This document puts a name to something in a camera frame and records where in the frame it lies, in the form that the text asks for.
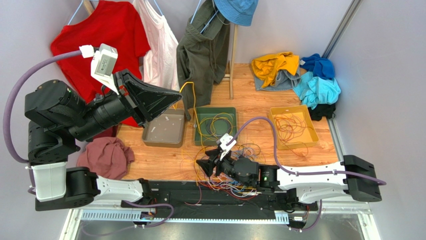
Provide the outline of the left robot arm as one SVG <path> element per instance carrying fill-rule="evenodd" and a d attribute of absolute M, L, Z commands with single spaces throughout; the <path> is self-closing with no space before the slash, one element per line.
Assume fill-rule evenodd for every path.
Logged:
<path fill-rule="evenodd" d="M 25 97 L 28 161 L 35 181 L 35 209 L 79 208 L 98 201 L 138 203 L 151 196 L 145 179 L 114 180 L 88 167 L 67 168 L 76 141 L 90 141 L 127 118 L 140 127 L 162 115 L 182 95 L 142 82 L 129 70 L 112 75 L 115 91 L 86 103 L 65 82 L 49 80 Z"/>

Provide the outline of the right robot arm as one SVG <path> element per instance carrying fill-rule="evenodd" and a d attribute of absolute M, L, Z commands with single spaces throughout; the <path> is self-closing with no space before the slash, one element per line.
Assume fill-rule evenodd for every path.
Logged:
<path fill-rule="evenodd" d="M 289 167 L 260 164 L 247 157 L 221 156 L 219 148 L 209 150 L 206 159 L 196 164 L 207 177 L 226 175 L 247 190 L 273 195 L 285 192 L 293 202 L 311 204 L 320 200 L 349 195 L 359 202 L 380 202 L 380 186 L 375 166 L 355 155 L 326 165 Z"/>

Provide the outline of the green metal tray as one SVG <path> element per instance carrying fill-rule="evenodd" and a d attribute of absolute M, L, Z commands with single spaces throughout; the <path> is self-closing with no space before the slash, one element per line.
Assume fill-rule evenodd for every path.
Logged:
<path fill-rule="evenodd" d="M 238 131 L 234 107 L 197 107 L 193 114 L 193 141 L 196 146 L 215 146 L 224 135 Z"/>

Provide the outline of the white pink hanging garment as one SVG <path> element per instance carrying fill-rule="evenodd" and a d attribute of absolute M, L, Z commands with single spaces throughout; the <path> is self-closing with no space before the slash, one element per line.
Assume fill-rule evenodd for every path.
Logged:
<path fill-rule="evenodd" d="M 178 41 L 166 17 L 147 0 L 135 0 L 133 6 L 144 26 L 150 50 L 143 57 L 143 82 L 157 87 L 180 90 L 177 74 Z"/>

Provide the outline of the dusty pink crumpled cloth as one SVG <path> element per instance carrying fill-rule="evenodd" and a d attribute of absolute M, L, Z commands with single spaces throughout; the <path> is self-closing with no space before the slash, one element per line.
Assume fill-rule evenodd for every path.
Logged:
<path fill-rule="evenodd" d="M 117 137 L 100 137 L 88 143 L 78 159 L 77 167 L 86 167 L 97 175 L 121 180 L 135 161 L 133 150 Z"/>

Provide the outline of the red t-shirt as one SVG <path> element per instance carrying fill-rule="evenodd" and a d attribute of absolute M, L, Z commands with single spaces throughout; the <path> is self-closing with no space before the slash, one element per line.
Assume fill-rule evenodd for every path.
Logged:
<path fill-rule="evenodd" d="M 50 50 L 57 56 L 76 51 L 80 46 L 101 44 L 118 51 L 114 73 L 127 69 L 138 79 L 142 78 L 140 58 L 151 47 L 139 13 L 127 1 L 99 1 L 87 19 L 64 26 L 50 44 Z M 68 82 L 87 103 L 102 92 L 101 83 L 91 77 L 91 61 L 91 58 L 77 56 L 57 62 Z"/>

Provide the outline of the wooden clothes rack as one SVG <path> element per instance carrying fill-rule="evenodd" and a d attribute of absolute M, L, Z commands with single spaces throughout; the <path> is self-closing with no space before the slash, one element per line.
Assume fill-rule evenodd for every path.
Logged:
<path fill-rule="evenodd" d="M 81 7 L 85 9 L 88 15 L 91 15 L 94 12 L 94 5 L 92 2 L 95 2 L 94 0 L 80 0 L 79 5 L 77 6 L 74 14 L 77 14 Z M 236 52 L 237 52 L 237 40 L 238 40 L 238 31 L 239 26 L 236 24 L 231 24 L 233 30 L 233 37 L 231 50 L 230 50 L 230 60 L 228 61 L 225 69 L 225 74 L 222 79 L 222 82 L 228 82 L 228 92 L 229 92 L 229 99 L 234 99 L 234 71 L 235 71 L 235 59 L 236 59 Z"/>

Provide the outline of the yellow plastic tray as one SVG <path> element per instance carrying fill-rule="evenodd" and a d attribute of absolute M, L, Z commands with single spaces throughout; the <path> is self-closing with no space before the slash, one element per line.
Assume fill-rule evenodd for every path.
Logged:
<path fill-rule="evenodd" d="M 275 127 L 278 150 L 311 148 L 319 142 L 306 105 L 272 107 L 268 118 Z"/>

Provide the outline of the yellow crumpled cloth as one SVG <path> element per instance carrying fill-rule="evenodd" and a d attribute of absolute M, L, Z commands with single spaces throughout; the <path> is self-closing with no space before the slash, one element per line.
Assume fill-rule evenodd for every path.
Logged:
<path fill-rule="evenodd" d="M 292 52 L 279 52 L 254 58 L 251 69 L 260 88 L 276 88 L 285 80 L 299 78 L 300 57 Z"/>

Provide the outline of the grey crumpled cloth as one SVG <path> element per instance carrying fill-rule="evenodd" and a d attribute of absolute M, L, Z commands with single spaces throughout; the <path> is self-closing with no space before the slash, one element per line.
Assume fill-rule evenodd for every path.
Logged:
<path fill-rule="evenodd" d="M 301 81 L 300 69 L 298 68 L 295 75 L 290 74 L 287 70 L 279 70 L 275 84 L 262 88 L 263 81 L 254 75 L 254 85 L 256 91 L 278 92 L 287 91 L 296 87 Z"/>

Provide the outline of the cyan crumpled cloth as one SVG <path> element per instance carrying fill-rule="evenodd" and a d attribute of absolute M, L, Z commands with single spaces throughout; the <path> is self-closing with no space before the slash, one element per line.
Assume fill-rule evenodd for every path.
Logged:
<path fill-rule="evenodd" d="M 335 78 L 323 79 L 314 76 L 311 71 L 300 78 L 300 82 L 293 88 L 302 105 L 315 109 L 318 105 L 335 104 L 341 94 L 341 88 Z"/>

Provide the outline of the blue bucket hat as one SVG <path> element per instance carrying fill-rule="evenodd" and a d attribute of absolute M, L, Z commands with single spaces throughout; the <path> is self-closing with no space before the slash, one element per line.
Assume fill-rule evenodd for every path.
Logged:
<path fill-rule="evenodd" d="M 219 12 L 229 22 L 244 27 L 252 25 L 258 0 L 214 0 Z"/>

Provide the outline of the black crumpled cloth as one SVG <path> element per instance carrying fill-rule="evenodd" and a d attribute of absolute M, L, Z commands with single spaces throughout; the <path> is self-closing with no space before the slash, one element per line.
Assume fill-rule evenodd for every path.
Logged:
<path fill-rule="evenodd" d="M 336 104 L 318 104 L 315 108 L 308 107 L 308 113 L 312 121 L 321 121 L 323 117 L 333 119 L 336 114 Z"/>

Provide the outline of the dark blue crumpled cloth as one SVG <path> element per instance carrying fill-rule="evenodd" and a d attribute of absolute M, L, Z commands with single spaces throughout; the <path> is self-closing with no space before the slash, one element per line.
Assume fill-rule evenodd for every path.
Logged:
<path fill-rule="evenodd" d="M 312 72 L 314 77 L 331 80 L 336 76 L 333 63 L 328 58 L 321 57 L 318 53 L 309 57 L 302 57 L 299 65 L 302 69 Z"/>

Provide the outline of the aluminium corner profile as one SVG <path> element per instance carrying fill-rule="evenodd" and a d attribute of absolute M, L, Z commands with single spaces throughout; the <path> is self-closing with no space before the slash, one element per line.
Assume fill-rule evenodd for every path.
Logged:
<path fill-rule="evenodd" d="M 334 31 L 328 45 L 326 46 L 322 54 L 323 58 L 328 59 L 331 56 L 362 3 L 363 0 L 352 0 L 350 2 L 349 7 L 347 8 L 345 14 L 343 15 L 341 21 L 339 22 L 339 25 Z"/>

